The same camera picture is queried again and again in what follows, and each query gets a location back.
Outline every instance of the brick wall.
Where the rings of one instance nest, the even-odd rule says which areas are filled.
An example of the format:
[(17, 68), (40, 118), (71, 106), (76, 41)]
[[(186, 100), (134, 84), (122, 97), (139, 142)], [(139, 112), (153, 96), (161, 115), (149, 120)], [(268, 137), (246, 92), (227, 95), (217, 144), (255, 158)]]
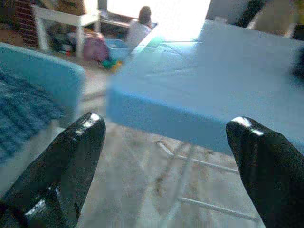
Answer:
[(24, 44), (36, 47), (38, 46), (38, 39), (31, 4), (35, 4), (35, 1), (15, 0), (16, 19)]

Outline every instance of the blue blanket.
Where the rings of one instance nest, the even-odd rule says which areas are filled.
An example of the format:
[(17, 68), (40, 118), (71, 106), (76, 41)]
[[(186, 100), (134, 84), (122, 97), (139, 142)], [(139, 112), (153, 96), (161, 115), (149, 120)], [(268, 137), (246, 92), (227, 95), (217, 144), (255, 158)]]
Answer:
[(62, 116), (62, 110), (45, 91), (0, 70), (0, 165)]

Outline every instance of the floor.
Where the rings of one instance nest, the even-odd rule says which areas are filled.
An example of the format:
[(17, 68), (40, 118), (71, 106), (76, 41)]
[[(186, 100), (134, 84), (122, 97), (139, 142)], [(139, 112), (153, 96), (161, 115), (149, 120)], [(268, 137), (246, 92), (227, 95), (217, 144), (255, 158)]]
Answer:
[[(106, 118), (105, 99), (107, 80), (111, 72), (95, 62), (56, 54), (76, 62), (87, 71), (82, 100), (82, 112), (93, 110), (106, 121), (105, 146), (88, 193), (78, 228), (156, 228), (168, 209), (173, 189), (181, 175), (183, 162), (168, 164), (166, 154), (155, 141), (163, 140), (169, 148), (179, 141), (118, 126)], [(233, 157), (196, 148), (196, 159), (236, 169)], [(184, 197), (212, 203), (220, 207), (251, 215), (256, 210), (236, 174), (192, 166)], [(238, 228), (254, 227), (254, 223), (233, 216), (182, 204), (169, 228)]]

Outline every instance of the blue toy bin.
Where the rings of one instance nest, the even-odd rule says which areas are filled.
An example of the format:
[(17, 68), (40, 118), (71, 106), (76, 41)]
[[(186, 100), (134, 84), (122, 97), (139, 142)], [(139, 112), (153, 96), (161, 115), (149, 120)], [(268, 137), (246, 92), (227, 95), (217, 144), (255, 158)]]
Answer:
[(126, 43), (120, 39), (105, 39), (110, 50), (110, 58), (123, 61), (131, 52)]

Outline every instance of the white side table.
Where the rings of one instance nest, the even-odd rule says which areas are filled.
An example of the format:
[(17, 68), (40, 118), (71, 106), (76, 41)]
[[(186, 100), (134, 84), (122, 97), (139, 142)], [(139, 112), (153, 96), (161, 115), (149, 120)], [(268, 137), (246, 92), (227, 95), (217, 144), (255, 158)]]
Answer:
[(100, 22), (99, 22), (100, 11), (98, 10), (92, 13), (84, 14), (82, 16), (76, 16), (68, 13), (42, 8), (37, 5), (31, 5), (31, 6), (35, 16), (39, 48), (43, 51), (49, 51), (50, 48), (48, 46), (47, 34), (45, 32), (42, 19), (56, 21), (77, 27), (76, 55), (78, 58), (83, 57), (82, 51), (85, 40), (83, 27), (94, 23), (95, 32), (100, 31)]

